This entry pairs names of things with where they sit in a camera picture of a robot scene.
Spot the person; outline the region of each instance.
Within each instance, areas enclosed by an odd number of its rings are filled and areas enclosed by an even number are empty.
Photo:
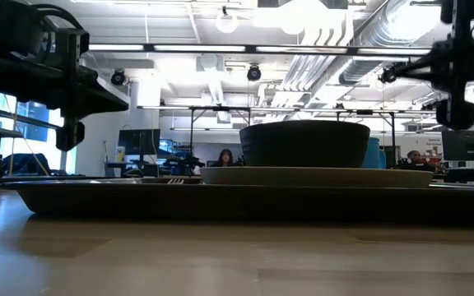
[[[214,167],[225,167],[234,165],[234,156],[231,154],[230,149],[223,149],[219,154],[219,161]]]
[[[412,164],[421,164],[421,155],[418,150],[411,150],[407,153],[407,158],[411,161]]]
[[[400,169],[412,169],[412,170],[423,170],[429,172],[435,172],[435,167],[428,164],[421,158],[421,154],[418,150],[411,150],[407,153],[409,161],[403,163]]]

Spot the security camera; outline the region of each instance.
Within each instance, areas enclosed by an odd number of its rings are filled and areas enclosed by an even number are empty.
[[[248,81],[258,81],[259,79],[261,79],[261,70],[259,70],[259,66],[250,66],[250,69],[248,70],[248,75],[246,77],[248,78]]]
[[[111,76],[111,83],[115,86],[123,86],[127,83],[127,79],[125,79],[123,69],[114,69],[114,74]]]

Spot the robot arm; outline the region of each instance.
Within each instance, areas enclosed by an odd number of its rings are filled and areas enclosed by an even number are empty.
[[[48,16],[61,17],[75,28],[56,28]],[[89,34],[62,8],[0,0],[0,92],[20,102],[60,108],[65,119],[56,131],[60,150],[83,141],[85,128],[79,121],[85,116],[128,109],[128,103],[100,86],[96,71],[79,65],[88,48]]]
[[[474,104],[464,98],[466,84],[474,81],[474,0],[443,0],[440,19],[453,24],[448,39],[435,43],[418,61],[384,69],[380,80],[406,77],[430,81],[435,89],[449,94],[436,109],[437,121],[455,130],[468,129],[474,124]]]

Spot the man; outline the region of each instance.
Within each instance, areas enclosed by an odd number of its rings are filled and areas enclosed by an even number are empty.
[[[435,167],[428,164],[421,158],[421,154],[418,150],[411,150],[407,153],[408,162],[402,164],[400,169],[413,169],[413,170],[424,170],[434,172]]]

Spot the dark bowl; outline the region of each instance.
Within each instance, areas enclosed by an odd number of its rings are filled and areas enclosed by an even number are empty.
[[[240,130],[248,166],[360,168],[370,129],[336,121],[284,121]]]

